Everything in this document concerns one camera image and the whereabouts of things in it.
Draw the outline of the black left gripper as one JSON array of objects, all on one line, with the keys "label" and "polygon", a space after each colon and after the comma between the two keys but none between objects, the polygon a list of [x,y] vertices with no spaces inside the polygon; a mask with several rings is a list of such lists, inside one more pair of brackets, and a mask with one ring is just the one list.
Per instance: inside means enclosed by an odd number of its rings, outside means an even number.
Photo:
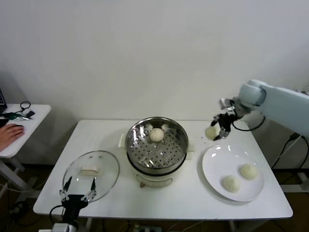
[{"label": "black left gripper", "polygon": [[68,195],[72,177],[70,177],[59,191],[62,206],[65,209],[63,215],[63,222],[73,223],[77,220],[79,213],[82,209],[88,206],[88,202],[92,202],[97,195],[96,191],[96,178],[93,178],[90,191],[86,195]]}]

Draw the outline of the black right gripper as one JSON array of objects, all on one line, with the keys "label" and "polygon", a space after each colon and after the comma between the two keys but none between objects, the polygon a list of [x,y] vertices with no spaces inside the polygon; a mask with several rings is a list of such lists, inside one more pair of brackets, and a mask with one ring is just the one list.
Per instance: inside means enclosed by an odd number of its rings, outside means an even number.
[{"label": "black right gripper", "polygon": [[231,132],[231,125],[239,120],[239,117],[237,115],[229,115],[228,113],[225,114],[218,114],[213,117],[213,120],[211,122],[211,127],[214,127],[217,123],[220,125],[219,131],[217,131],[217,134],[214,137],[214,141],[218,141],[221,139],[225,139],[229,133]]}]

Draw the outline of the bare person hand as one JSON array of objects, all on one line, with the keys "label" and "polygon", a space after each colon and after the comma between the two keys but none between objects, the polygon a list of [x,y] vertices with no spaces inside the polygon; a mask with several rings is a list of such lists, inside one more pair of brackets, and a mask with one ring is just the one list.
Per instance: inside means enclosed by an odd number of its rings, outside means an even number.
[{"label": "bare person hand", "polygon": [[8,124],[0,129],[0,151],[6,149],[11,143],[24,135],[24,126]]}]

